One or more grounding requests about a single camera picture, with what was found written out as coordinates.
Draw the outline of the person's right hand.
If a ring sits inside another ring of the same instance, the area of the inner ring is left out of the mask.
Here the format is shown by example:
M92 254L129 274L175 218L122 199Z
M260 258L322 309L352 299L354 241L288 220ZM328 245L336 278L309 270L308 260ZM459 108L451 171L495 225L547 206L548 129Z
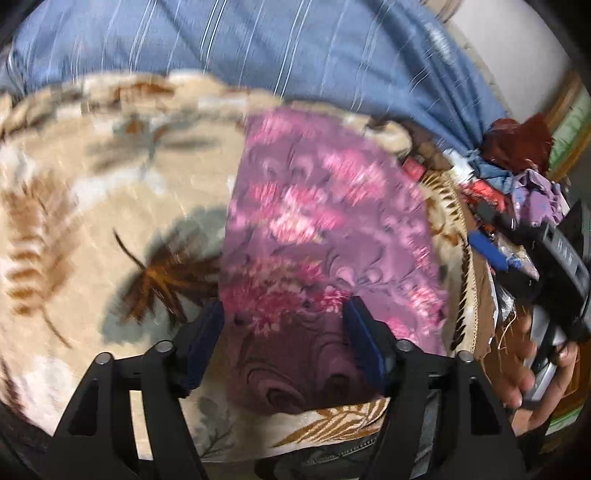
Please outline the person's right hand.
M535 383L535 375L524 364L537 353L530 339L531 323L530 313L521 308L504 337L507 349L501 352L500 373L492 381L504 406L515 411L512 428L517 436L537 429L551 417L571 383L579 355L579 346L567 343L558 354L557 370L544 397L535 410L524 409L523 395Z

